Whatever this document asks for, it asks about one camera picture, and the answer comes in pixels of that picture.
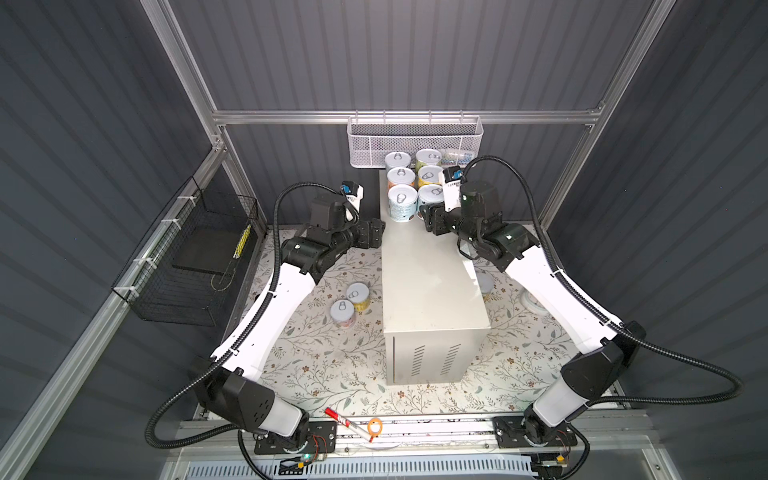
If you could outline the silver top can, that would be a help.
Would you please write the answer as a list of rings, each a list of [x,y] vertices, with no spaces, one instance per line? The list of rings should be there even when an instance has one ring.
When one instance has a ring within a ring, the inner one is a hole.
[[[439,184],[423,185],[418,190],[418,208],[423,205],[440,204],[444,202],[443,188]]]

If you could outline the yellow label can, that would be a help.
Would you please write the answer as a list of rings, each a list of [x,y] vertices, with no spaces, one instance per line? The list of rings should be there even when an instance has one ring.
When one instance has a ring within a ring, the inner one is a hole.
[[[443,169],[437,165],[422,166],[417,172],[418,189],[426,185],[440,185]]]

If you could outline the orange label can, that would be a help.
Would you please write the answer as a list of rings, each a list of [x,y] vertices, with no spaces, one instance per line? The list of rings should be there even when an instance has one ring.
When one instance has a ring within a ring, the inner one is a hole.
[[[416,173],[408,167],[392,168],[387,172],[386,178],[389,189],[402,185],[413,187],[416,183]]]

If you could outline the green label can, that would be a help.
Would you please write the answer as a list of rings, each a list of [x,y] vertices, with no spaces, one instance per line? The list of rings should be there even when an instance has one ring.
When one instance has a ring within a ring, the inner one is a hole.
[[[416,170],[420,170],[425,166],[440,166],[442,162],[442,154],[439,150],[424,148],[416,152],[415,159]]]

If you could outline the teal label can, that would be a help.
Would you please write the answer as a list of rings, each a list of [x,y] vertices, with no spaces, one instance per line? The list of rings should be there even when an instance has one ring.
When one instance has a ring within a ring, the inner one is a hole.
[[[403,151],[394,151],[387,153],[384,157],[387,171],[395,168],[409,168],[412,162],[411,155]]]

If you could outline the pink label can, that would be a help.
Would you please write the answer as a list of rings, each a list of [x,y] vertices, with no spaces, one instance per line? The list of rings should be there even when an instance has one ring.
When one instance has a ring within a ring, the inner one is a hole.
[[[351,327],[357,319],[355,306],[347,299],[335,301],[330,307],[329,315],[333,322],[342,328]]]

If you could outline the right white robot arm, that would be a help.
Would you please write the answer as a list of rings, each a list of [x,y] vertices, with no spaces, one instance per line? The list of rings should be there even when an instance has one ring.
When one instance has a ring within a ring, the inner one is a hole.
[[[529,406],[523,426],[537,444],[583,412],[626,371],[638,346],[613,330],[618,318],[594,302],[550,263],[545,244],[518,223],[506,222],[495,187],[459,181],[442,187],[440,204],[421,207],[427,231],[453,233],[473,254],[529,291],[567,332],[578,353]]]

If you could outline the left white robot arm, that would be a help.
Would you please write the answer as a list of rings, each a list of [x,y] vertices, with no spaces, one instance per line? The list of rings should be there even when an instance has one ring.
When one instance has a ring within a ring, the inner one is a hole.
[[[323,193],[313,200],[310,221],[282,241],[274,232],[273,272],[245,318],[211,355],[220,362],[193,388],[199,403],[237,428],[302,436],[306,412],[260,383],[268,356],[294,312],[349,249],[381,246],[385,224],[359,217],[363,189]]]

